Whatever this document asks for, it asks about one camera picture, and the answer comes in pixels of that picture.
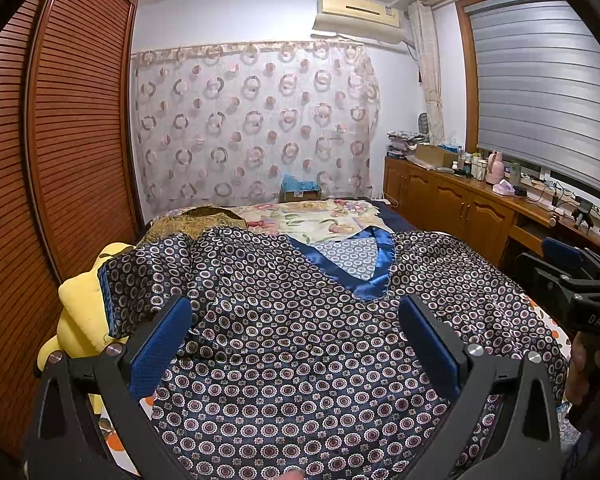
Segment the person's right hand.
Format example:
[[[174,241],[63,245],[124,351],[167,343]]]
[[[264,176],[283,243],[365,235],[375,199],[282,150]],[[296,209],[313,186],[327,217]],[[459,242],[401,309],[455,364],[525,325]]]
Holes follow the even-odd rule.
[[[571,345],[571,358],[565,391],[567,400],[574,405],[579,405],[582,402],[584,396],[588,393],[588,388],[590,388],[588,372],[585,370],[587,362],[588,354],[584,346],[583,334],[577,333]],[[595,363],[600,369],[600,350],[595,353]]]

